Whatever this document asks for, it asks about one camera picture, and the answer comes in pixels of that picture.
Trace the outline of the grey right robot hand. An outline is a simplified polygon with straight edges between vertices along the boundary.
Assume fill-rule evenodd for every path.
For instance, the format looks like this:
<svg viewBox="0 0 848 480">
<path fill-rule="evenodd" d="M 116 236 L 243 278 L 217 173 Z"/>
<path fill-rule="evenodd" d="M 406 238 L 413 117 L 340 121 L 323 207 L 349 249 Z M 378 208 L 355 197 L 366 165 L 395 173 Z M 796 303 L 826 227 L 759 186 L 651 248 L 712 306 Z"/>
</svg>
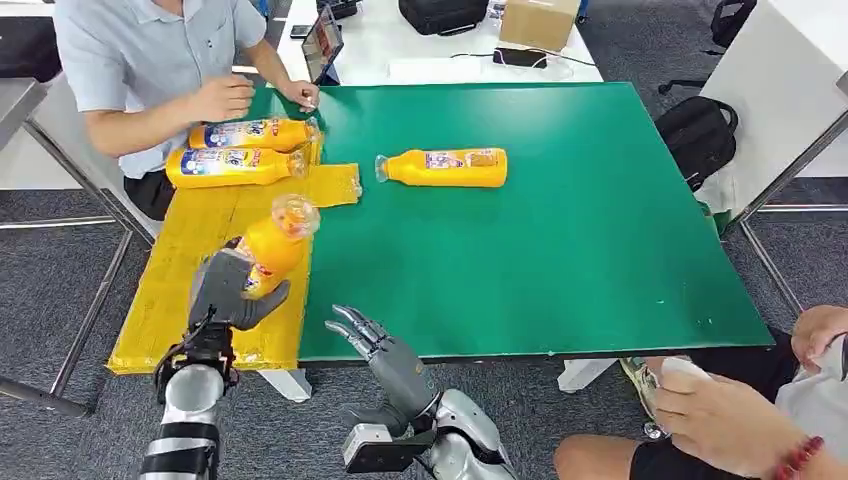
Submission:
<svg viewBox="0 0 848 480">
<path fill-rule="evenodd" d="M 382 424 L 394 437 L 404 435 L 408 428 L 415 432 L 429 429 L 439 391 L 415 351 L 354 307 L 333 305 L 332 310 L 339 319 L 326 321 L 325 327 L 347 340 L 367 361 L 385 393 L 379 407 L 344 406 L 346 422 L 352 426 Z"/>
</svg>

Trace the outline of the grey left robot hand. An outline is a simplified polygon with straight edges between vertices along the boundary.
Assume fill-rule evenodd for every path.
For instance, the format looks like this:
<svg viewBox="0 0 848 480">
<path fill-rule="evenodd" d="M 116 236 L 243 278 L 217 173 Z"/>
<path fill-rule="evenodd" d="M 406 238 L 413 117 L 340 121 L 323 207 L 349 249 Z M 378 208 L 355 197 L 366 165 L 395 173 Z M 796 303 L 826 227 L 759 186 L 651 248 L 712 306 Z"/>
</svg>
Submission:
<svg viewBox="0 0 848 480">
<path fill-rule="evenodd" d="M 258 298 L 249 298 L 245 286 L 254 261 L 228 242 L 206 257 L 195 272 L 190 290 L 187 324 L 199 326 L 211 316 L 211 323 L 229 325 L 239 331 L 255 328 L 282 305 L 290 292 L 290 281 Z"/>
</svg>

